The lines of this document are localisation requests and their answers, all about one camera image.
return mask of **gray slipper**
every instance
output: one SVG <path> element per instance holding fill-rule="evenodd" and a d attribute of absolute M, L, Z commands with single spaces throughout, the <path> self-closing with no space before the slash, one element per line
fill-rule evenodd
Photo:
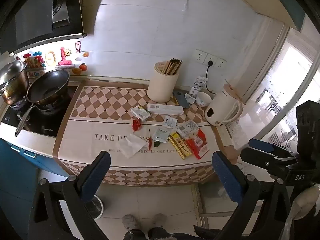
<path fill-rule="evenodd" d="M 164 227 L 164 223 L 166 222 L 166 220 L 167 220 L 167 216 L 166 215 L 164 215 L 164 214 L 156 214 L 153 217 L 152 224 L 153 224 L 154 227 L 163 228 Z"/>
<path fill-rule="evenodd" d="M 132 229 L 140 229 L 139 222 L 133 215 L 125 215 L 122 218 L 122 223 L 128 231 Z"/>

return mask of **electric kettle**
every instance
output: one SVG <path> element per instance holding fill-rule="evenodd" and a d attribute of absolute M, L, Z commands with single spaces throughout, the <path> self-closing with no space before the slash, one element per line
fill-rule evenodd
<path fill-rule="evenodd" d="M 238 111 L 235 116 L 229 118 L 232 113 Z M 204 111 L 204 117 L 208 123 L 214 126 L 221 126 L 228 122 L 233 122 L 240 117 L 243 111 L 241 99 L 229 84 L 223 86 L 223 91 L 216 95 L 207 109 Z"/>

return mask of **chopsticks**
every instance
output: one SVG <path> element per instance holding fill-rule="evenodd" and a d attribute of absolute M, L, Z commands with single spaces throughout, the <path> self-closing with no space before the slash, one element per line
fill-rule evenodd
<path fill-rule="evenodd" d="M 166 62 L 165 67 L 162 70 L 162 73 L 166 75 L 175 75 L 178 72 L 181 64 L 182 60 L 174 58 L 170 59 Z"/>

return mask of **screw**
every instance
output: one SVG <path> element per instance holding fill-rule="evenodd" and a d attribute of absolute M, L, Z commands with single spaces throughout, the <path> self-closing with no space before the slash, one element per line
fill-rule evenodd
<path fill-rule="evenodd" d="M 278 178 L 278 179 L 277 179 L 277 182 L 278 182 L 278 184 L 280 184 L 280 185 L 282 185 L 282 184 L 283 184 L 283 180 L 282 180 L 282 179 L 280 179 L 280 178 Z"/>
<path fill-rule="evenodd" d="M 41 179 L 41 180 L 39 181 L 39 184 L 40 184 L 40 185 L 43 185 L 43 184 L 45 184 L 46 182 L 47 182 L 46 179 Z"/>
<path fill-rule="evenodd" d="M 76 178 L 77 178 L 76 175 L 70 175 L 70 176 L 68 177 L 68 180 L 69 180 L 69 181 L 74 181 L 74 180 L 76 180 Z"/>
<path fill-rule="evenodd" d="M 254 181 L 255 177 L 251 174 L 247 175 L 247 180 Z"/>

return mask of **power outlet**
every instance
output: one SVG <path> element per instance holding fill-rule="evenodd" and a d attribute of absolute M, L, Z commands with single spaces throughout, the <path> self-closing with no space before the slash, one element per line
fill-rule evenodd
<path fill-rule="evenodd" d="M 203 65 L 208 66 L 208 62 L 211 60 L 212 63 L 213 63 L 213 66 L 214 66 L 214 64 L 216 63 L 217 59 L 218 59 L 218 57 L 216 57 L 214 55 L 211 55 L 211 54 L 208 54 L 207 57 L 205 57 Z"/>
<path fill-rule="evenodd" d="M 201 64 L 204 62 L 205 57 L 207 57 L 207 53 L 198 49 L 196 49 L 192 54 L 193 60 Z"/>
<path fill-rule="evenodd" d="M 226 63 L 227 62 L 224 59 L 218 58 L 214 67 L 224 67 Z"/>

